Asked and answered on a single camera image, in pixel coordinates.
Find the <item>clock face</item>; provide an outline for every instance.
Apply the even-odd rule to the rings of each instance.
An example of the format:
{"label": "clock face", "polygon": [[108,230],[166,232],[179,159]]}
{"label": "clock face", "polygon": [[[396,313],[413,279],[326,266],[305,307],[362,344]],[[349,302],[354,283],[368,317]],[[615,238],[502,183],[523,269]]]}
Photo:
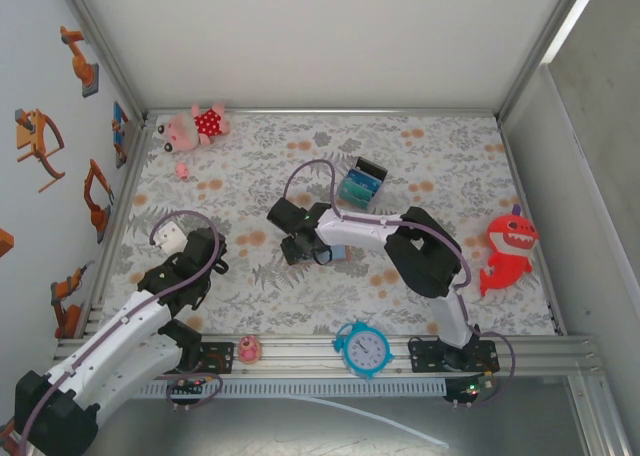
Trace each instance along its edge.
{"label": "clock face", "polygon": [[353,335],[347,351],[353,365],[366,371],[380,367],[387,357],[384,340],[372,331],[359,331]]}

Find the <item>robotic arm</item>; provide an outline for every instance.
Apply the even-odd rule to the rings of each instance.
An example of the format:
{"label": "robotic arm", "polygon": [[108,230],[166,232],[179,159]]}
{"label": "robotic arm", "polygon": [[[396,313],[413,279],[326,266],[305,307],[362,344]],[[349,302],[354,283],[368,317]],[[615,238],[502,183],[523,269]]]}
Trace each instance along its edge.
{"label": "robotic arm", "polygon": [[425,210],[411,207],[393,216],[338,214],[327,203],[316,203],[307,211],[282,197],[267,219],[289,235],[280,245],[289,264],[341,244],[386,252],[407,286],[429,299],[447,365],[452,370],[466,368],[478,336],[467,324],[452,286],[461,262],[449,246],[458,253],[460,246]]}
{"label": "robotic arm", "polygon": [[[193,371],[202,337],[174,318],[185,306],[197,309],[202,303],[211,271],[227,272],[225,252],[224,236],[208,228],[191,232],[184,250],[149,270],[138,291],[78,351],[43,376],[30,371],[22,377],[15,430],[24,435],[35,412],[30,443],[47,456],[81,455],[98,428],[140,387],[174,368]],[[107,338],[109,344],[102,344]]]}

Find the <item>pink figurine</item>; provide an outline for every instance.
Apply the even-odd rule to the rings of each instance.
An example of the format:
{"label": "pink figurine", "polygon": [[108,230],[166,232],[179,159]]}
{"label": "pink figurine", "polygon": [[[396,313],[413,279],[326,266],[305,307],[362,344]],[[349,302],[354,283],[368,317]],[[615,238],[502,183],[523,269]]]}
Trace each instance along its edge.
{"label": "pink figurine", "polygon": [[191,107],[191,115],[176,114],[167,125],[158,126],[160,134],[167,135],[169,142],[164,145],[165,151],[190,151],[202,144],[211,144],[209,138],[231,131],[229,121],[224,117],[224,106],[215,104],[211,109],[200,114],[197,105]]}
{"label": "pink figurine", "polygon": [[262,346],[253,335],[244,336],[238,342],[238,360],[244,364],[253,364],[262,358]]}
{"label": "pink figurine", "polygon": [[189,177],[189,168],[184,163],[178,163],[176,164],[176,174],[181,180],[185,181]]}

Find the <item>floral tablecloth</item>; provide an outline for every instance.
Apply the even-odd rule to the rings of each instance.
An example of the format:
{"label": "floral tablecloth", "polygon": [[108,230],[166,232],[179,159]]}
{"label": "floral tablecloth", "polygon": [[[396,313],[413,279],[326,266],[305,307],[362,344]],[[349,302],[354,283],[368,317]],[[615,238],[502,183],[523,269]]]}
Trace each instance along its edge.
{"label": "floral tablecloth", "polygon": [[[166,122],[169,116],[158,118]],[[538,263],[513,287],[480,296],[478,271],[490,249],[486,228],[518,201],[500,133],[492,118],[382,115],[231,114],[232,131],[209,147],[166,153],[155,132],[111,279],[103,320],[115,314],[163,253],[148,243],[153,224],[177,209],[212,218],[226,236],[229,272],[195,312],[179,319],[202,333],[331,334],[365,321],[387,334],[435,334],[429,305],[399,278],[386,254],[350,248],[348,261],[288,266],[284,237],[266,215],[289,174],[312,158],[332,161],[339,180],[358,156],[388,169],[371,211],[423,207],[463,247],[473,270],[463,290],[471,320],[506,334],[553,334]],[[175,165],[185,162],[188,180]],[[290,198],[309,208],[329,200],[329,173],[303,170]],[[341,203],[345,209],[351,209]],[[178,219],[186,231],[202,226]]]}

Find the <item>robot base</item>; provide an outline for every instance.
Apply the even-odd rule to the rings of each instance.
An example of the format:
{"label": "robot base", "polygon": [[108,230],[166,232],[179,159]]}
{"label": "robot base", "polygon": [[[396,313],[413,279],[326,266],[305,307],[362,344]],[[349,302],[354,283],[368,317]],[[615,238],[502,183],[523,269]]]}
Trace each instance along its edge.
{"label": "robot base", "polygon": [[455,371],[484,373],[500,370],[496,344],[472,338],[462,349],[436,341],[410,341],[411,369],[414,373],[450,373]]}

